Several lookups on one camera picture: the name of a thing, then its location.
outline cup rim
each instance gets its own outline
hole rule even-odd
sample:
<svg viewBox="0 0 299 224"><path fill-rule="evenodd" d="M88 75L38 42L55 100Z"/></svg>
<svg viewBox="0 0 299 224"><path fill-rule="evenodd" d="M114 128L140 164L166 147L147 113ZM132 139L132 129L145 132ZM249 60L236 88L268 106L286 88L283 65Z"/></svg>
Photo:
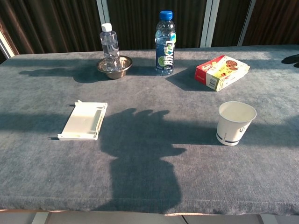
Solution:
<svg viewBox="0 0 299 224"><path fill-rule="evenodd" d="M253 117L252 119L245 120L245 121L234 121L234 120L227 119L227 118L223 117L223 116L220 114L220 108L221 108L224 104L227 104L227 103L239 103L239 104L243 104L243 105L249 106L249 107L251 107L251 108L253 109L253 111L255 112L255 115L254 115L254 117ZM221 105L219 106L218 113L219 113L219 115L220 115L223 119L228 120L228 121L233 122L233 123L247 123L247 122L250 122L250 121L254 120L254 119L256 118L256 116L257 116L256 109L255 109L253 106L250 106L249 104L246 104L246 103L243 103L243 102L240 102L240 101L227 101L227 102L224 102L223 104L221 104Z"/></svg>

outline curtain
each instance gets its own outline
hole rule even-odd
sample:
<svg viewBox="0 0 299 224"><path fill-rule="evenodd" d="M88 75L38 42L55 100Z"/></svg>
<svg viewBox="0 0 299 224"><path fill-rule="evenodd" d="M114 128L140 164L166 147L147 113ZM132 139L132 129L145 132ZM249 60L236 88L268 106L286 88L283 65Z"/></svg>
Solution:
<svg viewBox="0 0 299 224"><path fill-rule="evenodd" d="M256 0L243 45L299 44L299 0Z"/></svg>
<svg viewBox="0 0 299 224"><path fill-rule="evenodd" d="M214 29L212 47L237 46L250 0L221 0Z"/></svg>
<svg viewBox="0 0 299 224"><path fill-rule="evenodd" d="M0 0L0 29L15 54L101 50L96 0Z"/></svg>
<svg viewBox="0 0 299 224"><path fill-rule="evenodd" d="M159 12L171 10L176 25L176 48L200 45L206 0L107 0L119 47L154 49Z"/></svg>

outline white bottle cap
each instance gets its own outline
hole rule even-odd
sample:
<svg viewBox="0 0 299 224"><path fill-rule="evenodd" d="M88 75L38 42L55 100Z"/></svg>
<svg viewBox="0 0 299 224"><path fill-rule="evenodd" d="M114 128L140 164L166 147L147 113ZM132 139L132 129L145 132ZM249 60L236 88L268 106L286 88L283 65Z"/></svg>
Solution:
<svg viewBox="0 0 299 224"><path fill-rule="evenodd" d="M111 32L112 31L111 23L102 24L102 30L103 32Z"/></svg>

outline floor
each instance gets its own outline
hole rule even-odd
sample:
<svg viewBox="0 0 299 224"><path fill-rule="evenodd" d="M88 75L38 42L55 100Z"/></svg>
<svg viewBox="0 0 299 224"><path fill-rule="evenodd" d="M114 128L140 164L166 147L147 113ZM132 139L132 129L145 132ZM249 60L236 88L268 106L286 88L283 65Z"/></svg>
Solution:
<svg viewBox="0 0 299 224"><path fill-rule="evenodd" d="M299 224L299 216L173 216L133 212L0 213L0 224Z"/></svg>

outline blue bottle cap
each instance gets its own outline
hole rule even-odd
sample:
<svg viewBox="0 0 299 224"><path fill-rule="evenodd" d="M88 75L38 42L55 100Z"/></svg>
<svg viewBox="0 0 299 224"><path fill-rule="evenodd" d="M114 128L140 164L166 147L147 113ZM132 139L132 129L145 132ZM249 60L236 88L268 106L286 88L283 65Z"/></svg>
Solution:
<svg viewBox="0 0 299 224"><path fill-rule="evenodd" d="M172 11L161 11L160 19L161 20L171 20L172 19Z"/></svg>

